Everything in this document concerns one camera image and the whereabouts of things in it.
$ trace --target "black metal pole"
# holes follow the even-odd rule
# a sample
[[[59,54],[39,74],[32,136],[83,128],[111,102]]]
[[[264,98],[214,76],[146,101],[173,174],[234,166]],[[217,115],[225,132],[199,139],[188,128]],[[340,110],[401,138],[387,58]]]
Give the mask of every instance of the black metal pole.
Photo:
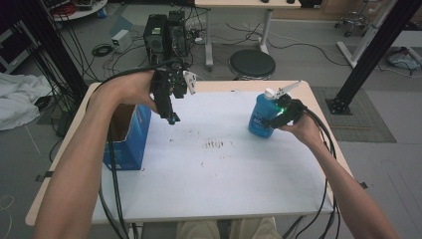
[[[348,109],[354,96],[363,86],[379,60],[421,5],[422,0],[397,0],[377,34],[358,60],[347,81],[335,98],[327,101],[332,114],[340,115]]]

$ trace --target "beige pants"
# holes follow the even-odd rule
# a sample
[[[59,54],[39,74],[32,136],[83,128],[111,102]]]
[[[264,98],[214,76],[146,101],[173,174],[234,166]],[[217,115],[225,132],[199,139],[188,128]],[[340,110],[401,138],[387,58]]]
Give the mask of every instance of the beige pants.
[[[177,239],[220,239],[217,221],[177,224]],[[232,220],[230,239],[281,239],[273,217]]]

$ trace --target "person's left arm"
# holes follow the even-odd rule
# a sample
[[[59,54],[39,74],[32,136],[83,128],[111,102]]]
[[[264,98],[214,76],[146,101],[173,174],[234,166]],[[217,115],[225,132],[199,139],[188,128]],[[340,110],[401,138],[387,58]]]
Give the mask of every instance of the person's left arm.
[[[87,111],[49,183],[33,238],[86,238],[100,189],[106,135],[119,104],[155,111],[149,94],[153,72],[116,78],[91,96]]]

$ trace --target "open box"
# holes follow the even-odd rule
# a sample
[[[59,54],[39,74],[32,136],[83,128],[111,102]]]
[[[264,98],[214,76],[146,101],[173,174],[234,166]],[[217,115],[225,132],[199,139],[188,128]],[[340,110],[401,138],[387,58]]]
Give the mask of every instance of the open box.
[[[146,106],[120,105],[110,122],[110,133],[117,170],[140,170],[148,136],[151,109]],[[108,143],[103,160],[111,169]]]

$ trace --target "blue bottle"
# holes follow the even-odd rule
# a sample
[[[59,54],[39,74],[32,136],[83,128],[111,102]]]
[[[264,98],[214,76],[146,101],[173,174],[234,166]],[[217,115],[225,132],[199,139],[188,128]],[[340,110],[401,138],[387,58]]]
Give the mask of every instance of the blue bottle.
[[[264,127],[263,123],[272,120],[279,113],[276,100],[273,99],[274,94],[273,90],[266,89],[263,94],[257,96],[257,103],[249,120],[249,131],[256,136],[268,138],[273,134],[274,129]]]

